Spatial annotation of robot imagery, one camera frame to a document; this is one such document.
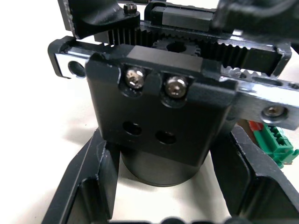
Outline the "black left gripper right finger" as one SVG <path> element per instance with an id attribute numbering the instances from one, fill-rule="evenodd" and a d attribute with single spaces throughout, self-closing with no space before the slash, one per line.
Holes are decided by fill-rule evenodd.
<path id="1" fill-rule="evenodd" d="M 298 191 L 240 126 L 212 147 L 211 156 L 231 216 L 252 224 L 299 222 Z"/>

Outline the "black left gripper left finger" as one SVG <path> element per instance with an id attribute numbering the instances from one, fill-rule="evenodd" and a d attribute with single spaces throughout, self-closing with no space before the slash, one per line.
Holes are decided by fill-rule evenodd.
<path id="1" fill-rule="evenodd" d="M 95 130 L 69 163 L 50 203 L 52 224 L 107 224 L 112 219 L 120 149 Z"/>

